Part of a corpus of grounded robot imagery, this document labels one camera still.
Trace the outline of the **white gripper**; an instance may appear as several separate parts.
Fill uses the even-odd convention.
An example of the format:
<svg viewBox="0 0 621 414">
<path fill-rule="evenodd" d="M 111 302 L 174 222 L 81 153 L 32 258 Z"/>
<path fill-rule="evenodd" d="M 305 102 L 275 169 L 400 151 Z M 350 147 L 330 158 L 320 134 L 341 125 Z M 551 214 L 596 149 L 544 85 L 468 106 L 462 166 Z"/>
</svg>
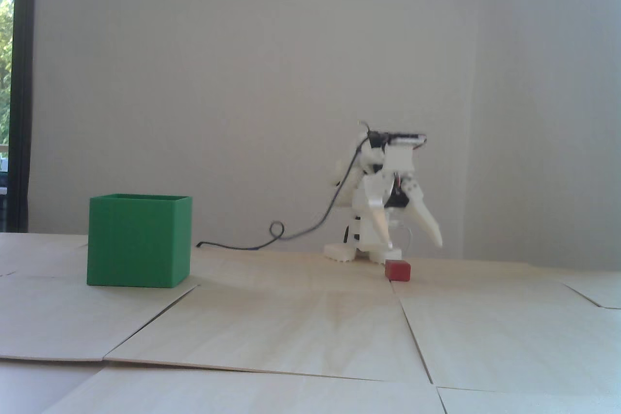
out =
<svg viewBox="0 0 621 414">
<path fill-rule="evenodd" d="M 421 186 L 416 179 L 410 179 L 410 172 L 363 175 L 354 190 L 353 212 L 369 212 L 370 243 L 378 248 L 393 248 L 386 212 L 401 210 L 416 221 L 437 248 L 443 247 L 439 224 L 425 204 Z"/>
</svg>

